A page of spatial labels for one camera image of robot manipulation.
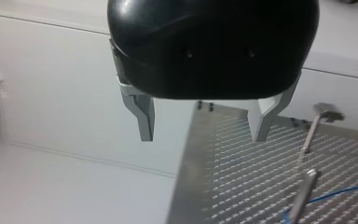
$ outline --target black rubber cover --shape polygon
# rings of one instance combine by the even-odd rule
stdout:
[[[110,0],[117,72],[154,97],[256,99],[289,88],[318,0]]]

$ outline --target blue cable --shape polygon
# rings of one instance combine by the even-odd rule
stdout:
[[[330,197],[333,197],[335,195],[338,195],[338,194],[341,194],[341,193],[345,193],[345,192],[348,192],[348,191],[353,191],[353,190],[357,190],[358,187],[353,187],[353,188],[348,188],[348,189],[342,189],[342,190],[339,190],[337,192],[333,192],[333,193],[330,193],[330,194],[326,194],[324,196],[321,196],[321,197],[318,197],[318,198],[315,198],[315,199],[312,199],[310,202],[308,203],[316,203],[316,202],[319,202],[323,199],[326,199],[326,198],[330,198]],[[283,223],[284,224],[291,224],[291,220],[289,218],[289,212],[290,210],[286,210],[283,212]]]

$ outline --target perforated metal table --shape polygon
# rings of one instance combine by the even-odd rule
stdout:
[[[247,111],[196,108],[168,224],[280,223],[296,197],[310,124],[278,117],[254,143]],[[311,198],[358,186],[358,132],[320,125],[301,170],[322,172]],[[307,206],[299,223],[358,223],[358,190]]]

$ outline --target white floor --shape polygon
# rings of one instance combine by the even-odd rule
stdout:
[[[0,141],[0,224],[162,224],[174,179]]]

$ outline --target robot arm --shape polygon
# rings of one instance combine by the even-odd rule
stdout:
[[[257,99],[249,122],[265,141],[293,96],[319,22],[317,0],[110,0],[117,76],[141,139],[153,140],[153,97]]]

